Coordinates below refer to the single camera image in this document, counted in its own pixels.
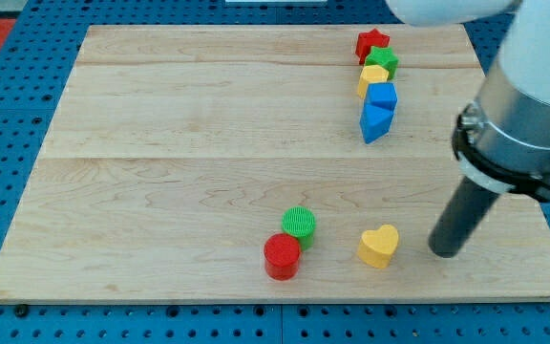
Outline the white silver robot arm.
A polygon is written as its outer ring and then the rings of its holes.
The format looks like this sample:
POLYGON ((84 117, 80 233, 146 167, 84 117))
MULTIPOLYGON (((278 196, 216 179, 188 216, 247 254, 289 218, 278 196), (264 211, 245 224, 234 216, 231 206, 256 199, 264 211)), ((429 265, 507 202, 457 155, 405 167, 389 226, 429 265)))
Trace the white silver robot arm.
POLYGON ((466 178, 497 194, 550 202, 550 0, 388 0, 419 27, 515 17, 475 99, 458 116, 452 147, 466 178))

